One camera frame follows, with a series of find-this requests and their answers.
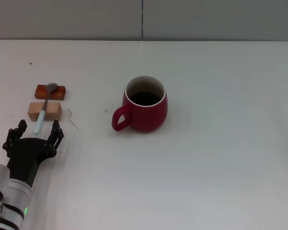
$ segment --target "spoon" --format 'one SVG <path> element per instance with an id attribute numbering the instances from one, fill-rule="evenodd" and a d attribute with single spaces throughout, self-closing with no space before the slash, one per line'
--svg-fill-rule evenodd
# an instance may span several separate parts
<path id="1" fill-rule="evenodd" d="M 46 109 L 47 109 L 48 99 L 50 97 L 51 92 L 56 90 L 57 87 L 58 87 L 58 85 L 56 83 L 50 83 L 50 84 L 46 85 L 47 99 L 45 100 L 43 108 L 42 108 L 42 110 L 40 111 L 40 113 L 38 115 L 38 119 L 36 121 L 36 126 L 35 126 L 35 128 L 33 130 L 33 134 L 34 135 L 37 135 L 40 132 L 40 129 L 41 129 L 43 121 L 44 121 Z"/>

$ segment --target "gray wall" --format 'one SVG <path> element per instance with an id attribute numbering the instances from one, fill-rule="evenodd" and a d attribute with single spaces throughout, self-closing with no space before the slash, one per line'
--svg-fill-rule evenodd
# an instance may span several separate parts
<path id="1" fill-rule="evenodd" d="M 144 40 L 288 41 L 288 0 L 143 0 Z M 0 0 L 0 39 L 141 40 L 142 0 Z"/>
<path id="2" fill-rule="evenodd" d="M 0 0 L 0 39 L 140 40 L 138 0 Z"/>

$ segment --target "white table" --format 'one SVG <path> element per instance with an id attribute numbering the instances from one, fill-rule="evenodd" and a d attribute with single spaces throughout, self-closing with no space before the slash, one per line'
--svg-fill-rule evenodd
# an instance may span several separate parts
<path id="1" fill-rule="evenodd" d="M 115 132 L 138 75 L 164 83 L 168 117 Z M 67 89 L 65 138 L 23 230 L 288 230 L 288 43 L 0 41 L 1 164 L 9 128 L 26 119 L 33 136 L 27 109 L 50 82 Z"/>

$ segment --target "orange wooden block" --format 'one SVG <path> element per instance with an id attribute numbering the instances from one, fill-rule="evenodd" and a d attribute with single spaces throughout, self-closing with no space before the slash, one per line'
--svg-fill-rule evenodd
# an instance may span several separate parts
<path id="1" fill-rule="evenodd" d="M 58 88 L 50 94 L 50 100 L 63 101 L 65 96 L 65 86 L 58 86 Z M 36 99 L 47 99 L 46 85 L 37 85 L 35 90 Z"/>
<path id="2" fill-rule="evenodd" d="M 29 109 L 28 109 L 28 115 L 31 119 L 31 121 L 37 121 L 37 118 L 39 116 L 40 111 L 43 108 L 44 103 L 43 102 L 31 102 Z M 59 102 L 48 102 L 47 103 L 47 109 L 45 113 L 45 121 L 54 121 L 58 120 L 60 121 L 62 117 L 62 107 Z"/>

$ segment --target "dark liquid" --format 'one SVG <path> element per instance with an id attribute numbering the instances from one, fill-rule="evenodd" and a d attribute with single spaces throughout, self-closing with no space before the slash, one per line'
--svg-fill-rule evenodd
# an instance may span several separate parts
<path id="1" fill-rule="evenodd" d="M 137 92 L 130 97 L 130 100 L 139 105 L 153 105 L 162 98 L 152 92 Z"/>

